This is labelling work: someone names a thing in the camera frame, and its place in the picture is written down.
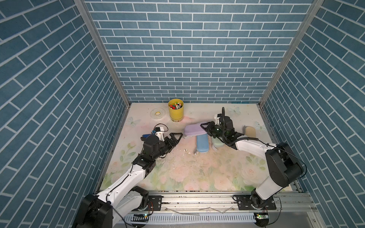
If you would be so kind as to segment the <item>white sleeve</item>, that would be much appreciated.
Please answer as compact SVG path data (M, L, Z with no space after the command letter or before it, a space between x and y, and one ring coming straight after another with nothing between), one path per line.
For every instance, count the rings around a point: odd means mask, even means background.
M196 137L196 150L200 153L206 153L209 151L208 134L198 135Z

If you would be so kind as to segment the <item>grey sleeve back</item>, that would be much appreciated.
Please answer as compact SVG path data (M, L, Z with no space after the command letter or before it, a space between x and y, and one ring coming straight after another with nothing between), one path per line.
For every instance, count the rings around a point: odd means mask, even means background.
M212 141L212 149L218 151L218 148L223 147L225 143L223 143L219 138L211 138Z

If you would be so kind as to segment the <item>white sleeve case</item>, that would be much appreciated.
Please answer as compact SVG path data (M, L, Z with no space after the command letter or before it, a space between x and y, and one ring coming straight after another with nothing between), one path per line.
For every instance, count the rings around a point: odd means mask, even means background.
M244 134L247 137L256 138L256 129L252 126L245 126Z

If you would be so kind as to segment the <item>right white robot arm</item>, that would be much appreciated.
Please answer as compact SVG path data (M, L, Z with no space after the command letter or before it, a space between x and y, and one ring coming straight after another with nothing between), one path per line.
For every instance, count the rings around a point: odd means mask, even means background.
M270 144L259 138L249 137L234 129L233 121L224 113L214 121L200 124L211 137L238 151L257 156L268 166L269 176L251 193L252 205L262 208L273 195L306 174L307 167L292 151L287 143Z

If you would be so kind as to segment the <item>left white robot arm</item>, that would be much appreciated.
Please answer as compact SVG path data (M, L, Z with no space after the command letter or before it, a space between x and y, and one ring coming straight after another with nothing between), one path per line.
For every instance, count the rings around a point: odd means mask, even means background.
M116 182L97 194L87 195L81 202L73 222L74 228L112 228L125 215L148 204L149 192L141 182L154 169L156 160L170 153L182 139L182 133L164 136L157 132L146 137L140 154Z

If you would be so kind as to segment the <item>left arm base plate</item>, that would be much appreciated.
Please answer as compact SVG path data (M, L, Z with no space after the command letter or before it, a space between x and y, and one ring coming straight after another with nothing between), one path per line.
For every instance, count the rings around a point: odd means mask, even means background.
M148 211L149 207L153 208L150 209L150 211L160 211L162 206L162 199L162 195L150 195L148 196L148 198L143 197L139 207L133 209L132 211Z

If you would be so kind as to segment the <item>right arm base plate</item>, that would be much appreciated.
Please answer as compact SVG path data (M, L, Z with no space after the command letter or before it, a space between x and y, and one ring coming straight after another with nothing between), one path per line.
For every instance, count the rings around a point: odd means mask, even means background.
M240 211L250 210L276 210L276 204L273 197L262 200L256 195L233 195L232 199L236 201Z

